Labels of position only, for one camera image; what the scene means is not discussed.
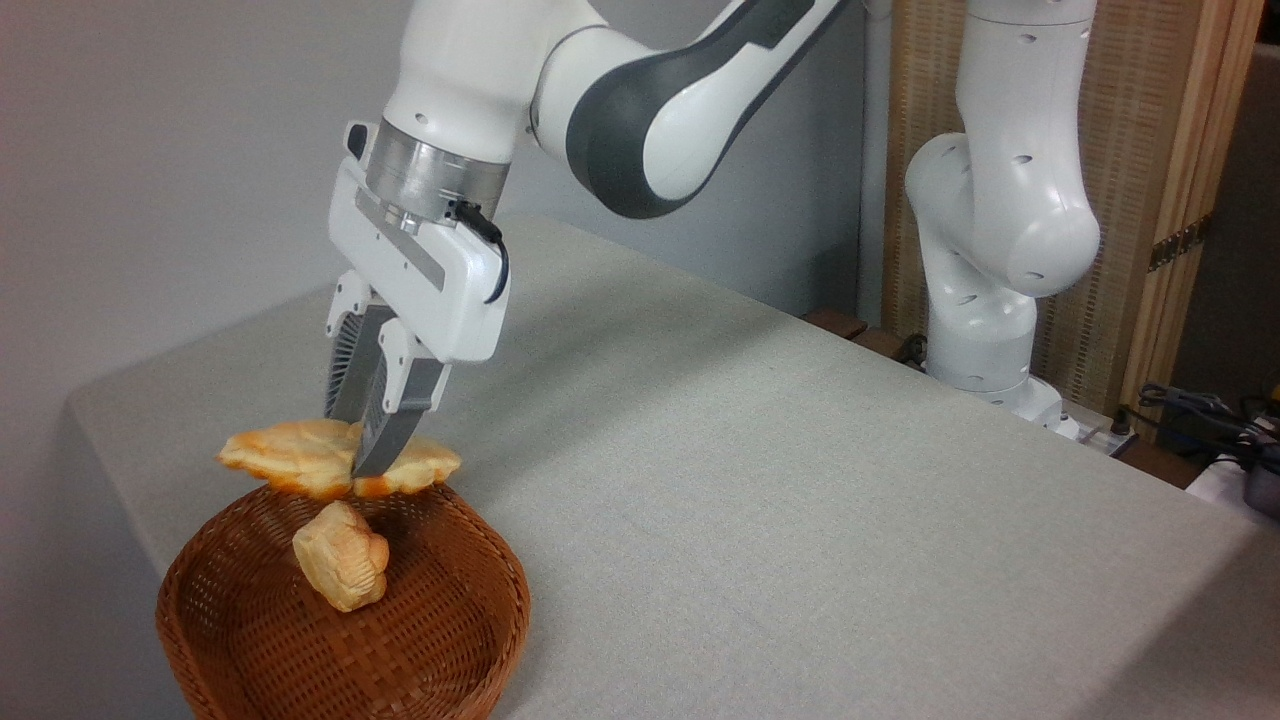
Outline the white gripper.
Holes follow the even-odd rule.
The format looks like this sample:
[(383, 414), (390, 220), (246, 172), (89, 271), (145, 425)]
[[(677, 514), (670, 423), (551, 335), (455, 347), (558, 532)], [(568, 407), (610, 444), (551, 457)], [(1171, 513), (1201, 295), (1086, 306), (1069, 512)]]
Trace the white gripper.
[(494, 293), (506, 268), (500, 250), (467, 225), (383, 202), (355, 158), (337, 172), (328, 225), (356, 272), (339, 277), (326, 315), (324, 416), (362, 416), (352, 477), (379, 477), (439, 404), (445, 363), (485, 363), (495, 352), (508, 300)]

